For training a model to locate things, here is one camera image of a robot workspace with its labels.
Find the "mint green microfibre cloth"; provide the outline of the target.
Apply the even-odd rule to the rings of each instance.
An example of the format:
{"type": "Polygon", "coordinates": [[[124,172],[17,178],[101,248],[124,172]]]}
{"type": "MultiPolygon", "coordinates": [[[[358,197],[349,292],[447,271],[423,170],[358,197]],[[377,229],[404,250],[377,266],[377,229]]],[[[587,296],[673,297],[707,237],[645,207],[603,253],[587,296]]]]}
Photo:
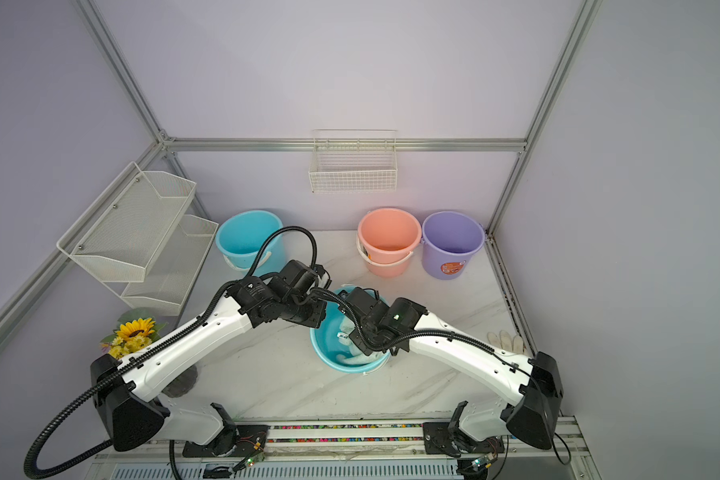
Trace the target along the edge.
{"type": "Polygon", "coordinates": [[[382,357],[379,352],[366,355],[354,344],[350,338],[354,330],[355,327],[351,322],[343,322],[339,327],[337,339],[346,348],[346,352],[337,354],[336,361],[347,366],[361,366],[379,360],[382,357]]]}

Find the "teal bucket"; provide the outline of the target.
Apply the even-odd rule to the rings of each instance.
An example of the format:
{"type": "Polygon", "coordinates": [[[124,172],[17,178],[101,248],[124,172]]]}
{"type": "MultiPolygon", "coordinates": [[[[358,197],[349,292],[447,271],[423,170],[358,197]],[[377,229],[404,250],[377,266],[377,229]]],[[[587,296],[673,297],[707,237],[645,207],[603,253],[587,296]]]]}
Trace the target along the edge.
{"type": "Polygon", "coordinates": [[[326,316],[317,329],[310,331],[310,340],[316,354],[326,365],[342,373],[367,375],[379,370],[389,361],[391,354],[381,352],[382,357],[379,360],[367,365],[347,366],[338,363],[336,355],[345,353],[346,348],[339,343],[337,333],[343,322],[351,321],[339,310],[339,305],[329,300],[326,294],[318,293],[317,298],[327,302],[326,316]]]}

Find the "teal bucket being wiped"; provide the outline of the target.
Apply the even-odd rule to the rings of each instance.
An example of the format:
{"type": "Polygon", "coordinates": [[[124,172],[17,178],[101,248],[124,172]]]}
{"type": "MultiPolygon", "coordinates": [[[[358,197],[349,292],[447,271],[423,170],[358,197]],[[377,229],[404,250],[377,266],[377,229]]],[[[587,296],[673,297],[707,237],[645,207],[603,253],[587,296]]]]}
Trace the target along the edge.
{"type": "MultiPolygon", "coordinates": [[[[225,221],[216,234],[215,244],[225,262],[245,274],[265,240],[283,227],[282,220],[269,211],[250,210],[225,221]]],[[[287,263],[283,235],[272,240],[259,261],[257,276],[279,272],[287,263]]]]}

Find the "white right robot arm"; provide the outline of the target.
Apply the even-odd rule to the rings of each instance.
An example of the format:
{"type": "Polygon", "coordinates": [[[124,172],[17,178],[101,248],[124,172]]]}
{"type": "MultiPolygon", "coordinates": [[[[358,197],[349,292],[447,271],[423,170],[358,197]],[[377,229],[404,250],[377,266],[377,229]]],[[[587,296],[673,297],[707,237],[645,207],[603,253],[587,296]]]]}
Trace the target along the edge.
{"type": "Polygon", "coordinates": [[[491,346],[406,298],[388,305],[359,287],[338,298],[339,311],[356,327],[350,339],[362,352],[398,349],[427,356],[494,393],[487,402],[457,405],[447,424],[454,446],[472,451],[490,437],[510,435],[539,450],[554,448],[563,387],[553,357],[491,346]]]}

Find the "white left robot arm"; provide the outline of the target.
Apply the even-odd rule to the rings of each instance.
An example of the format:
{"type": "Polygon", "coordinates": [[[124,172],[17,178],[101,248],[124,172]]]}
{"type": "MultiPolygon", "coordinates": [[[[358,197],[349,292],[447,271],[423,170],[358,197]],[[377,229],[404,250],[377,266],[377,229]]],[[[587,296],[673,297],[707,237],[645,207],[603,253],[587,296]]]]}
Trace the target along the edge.
{"type": "Polygon", "coordinates": [[[316,286],[328,284],[322,265],[309,268],[289,261],[279,272],[246,276],[226,283],[206,312],[194,321],[139,352],[116,359],[109,354],[90,366],[91,382],[122,375],[93,396],[94,406],[117,451],[128,451],[152,439],[175,436],[208,445],[232,420],[217,403],[180,407],[159,396],[172,381],[232,339],[274,320],[316,328],[326,303],[309,297],[316,286]]]}

